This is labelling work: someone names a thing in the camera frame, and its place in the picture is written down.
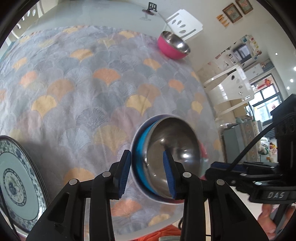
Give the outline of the person right hand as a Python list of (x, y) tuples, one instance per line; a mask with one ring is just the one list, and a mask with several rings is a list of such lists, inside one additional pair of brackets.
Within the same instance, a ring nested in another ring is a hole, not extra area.
[[(288, 221), (292, 217), (295, 211), (295, 206), (291, 206), (285, 213), (285, 221), (283, 223), (282, 228), (285, 228)], [(261, 225), (262, 229), (271, 240), (276, 237), (276, 224), (270, 218), (271, 213), (273, 212), (273, 206), (271, 204), (263, 204), (262, 205), (262, 213), (259, 215), (257, 221)]]

